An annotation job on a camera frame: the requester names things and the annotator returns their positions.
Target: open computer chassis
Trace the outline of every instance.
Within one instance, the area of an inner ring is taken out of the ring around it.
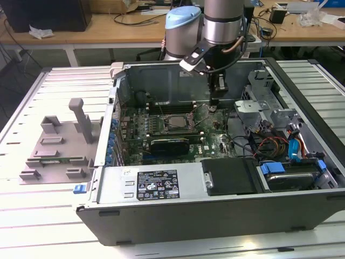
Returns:
[[[102,244],[309,230],[345,208],[345,147],[273,59],[228,69],[216,106],[176,62],[112,67],[77,208]]]

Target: desktop computer tower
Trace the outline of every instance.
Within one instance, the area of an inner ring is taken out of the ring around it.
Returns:
[[[15,32],[30,26],[53,31],[85,31],[92,14],[89,0],[0,0]]]

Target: motherboard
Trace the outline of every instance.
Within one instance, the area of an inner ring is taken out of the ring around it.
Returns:
[[[228,112],[208,104],[168,110],[162,105],[156,109],[122,107],[112,133],[119,136],[126,166],[236,157],[225,131]]]

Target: power supply label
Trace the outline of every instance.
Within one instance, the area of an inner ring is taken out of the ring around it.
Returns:
[[[139,201],[180,198],[177,170],[138,172]]]

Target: slotted metal surface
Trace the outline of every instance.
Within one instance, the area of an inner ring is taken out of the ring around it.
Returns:
[[[278,64],[345,144],[345,88],[318,64],[306,60],[279,61]],[[283,91],[280,94],[293,108]]]
[[[106,77],[108,70],[85,67],[42,73],[0,134],[0,258],[326,258],[345,254],[345,212],[299,233],[104,247],[75,214],[73,207],[87,199],[86,194],[72,193],[75,184],[19,185],[17,176],[42,132],[43,116],[75,121],[68,110],[73,96],[83,97],[91,119],[100,119],[112,85]],[[279,247],[294,251],[279,253]]]

